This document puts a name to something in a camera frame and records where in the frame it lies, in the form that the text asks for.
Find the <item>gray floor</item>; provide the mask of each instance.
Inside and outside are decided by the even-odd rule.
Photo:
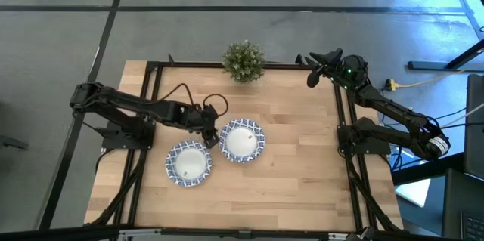
[[[112,0],[0,0],[0,5],[110,5]],[[458,0],[122,0],[121,5],[326,5],[454,7]],[[481,11],[474,3],[475,12]],[[68,101],[85,81],[105,13],[0,12],[0,134],[30,149],[0,152],[0,231],[36,226],[45,191],[71,123]],[[460,15],[337,13],[118,13],[98,81],[117,86],[125,60],[221,60],[231,42],[259,43],[268,60],[293,62],[298,53],[341,47],[370,64],[376,86],[387,78],[408,84],[440,73],[408,71],[409,60],[448,61],[478,41]],[[467,75],[454,75],[389,93],[431,116],[465,106]],[[90,116],[87,121],[103,125]],[[464,130],[448,130],[453,153]],[[82,224],[101,139],[83,128],[54,218],[54,227]]]

